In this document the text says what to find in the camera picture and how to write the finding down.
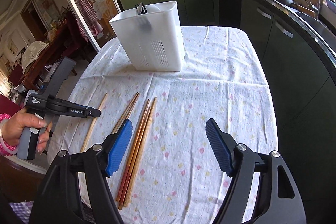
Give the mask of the person's left hand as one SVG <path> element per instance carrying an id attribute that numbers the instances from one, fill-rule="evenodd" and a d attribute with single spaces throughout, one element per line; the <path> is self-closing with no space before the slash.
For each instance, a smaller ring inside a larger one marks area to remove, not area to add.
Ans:
<path id="1" fill-rule="evenodd" d="M 50 131 L 53 127 L 52 122 L 46 124 L 46 122 L 33 114 L 27 113 L 27 109 L 23 108 L 15 113 L 10 118 L 5 118 L 3 126 L 1 128 L 2 139 L 5 144 L 11 147 L 19 145 L 22 131 L 25 127 L 33 127 L 36 129 L 46 128 L 44 133 L 39 135 L 39 142 L 37 144 L 37 151 L 42 153 L 49 141 Z"/>

